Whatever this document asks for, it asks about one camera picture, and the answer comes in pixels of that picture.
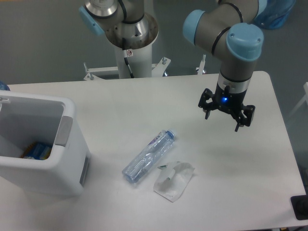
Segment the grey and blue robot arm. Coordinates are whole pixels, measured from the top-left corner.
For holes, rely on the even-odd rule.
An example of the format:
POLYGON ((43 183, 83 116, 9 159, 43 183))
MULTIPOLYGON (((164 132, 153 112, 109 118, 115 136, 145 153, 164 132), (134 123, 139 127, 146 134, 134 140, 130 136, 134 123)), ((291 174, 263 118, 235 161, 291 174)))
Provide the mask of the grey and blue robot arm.
MULTIPOLYGON (((244 105, 250 79, 261 55, 264 35, 252 21, 266 8, 264 0, 220 0, 210 13, 192 11, 183 36, 221 61, 215 91, 205 89, 198 106, 208 116, 220 110, 237 127, 250 126, 255 107, 244 105)), ((106 35, 115 48, 120 78, 152 77, 152 44, 158 36, 156 20, 142 0, 87 0, 79 8, 84 24, 106 35)))

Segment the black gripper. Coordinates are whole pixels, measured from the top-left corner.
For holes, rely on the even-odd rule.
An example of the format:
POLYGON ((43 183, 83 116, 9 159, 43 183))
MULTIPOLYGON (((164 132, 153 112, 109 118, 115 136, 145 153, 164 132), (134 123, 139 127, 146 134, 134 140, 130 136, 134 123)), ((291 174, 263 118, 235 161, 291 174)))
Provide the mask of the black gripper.
POLYGON ((256 107, 243 105, 246 92, 247 90, 240 93, 226 93, 224 88, 217 84, 215 93, 208 88, 203 91, 198 107, 202 108, 205 113, 205 119, 208 119, 210 112, 214 110, 230 114, 237 122, 235 127, 235 132, 237 132, 240 127, 249 127, 254 117, 256 107))

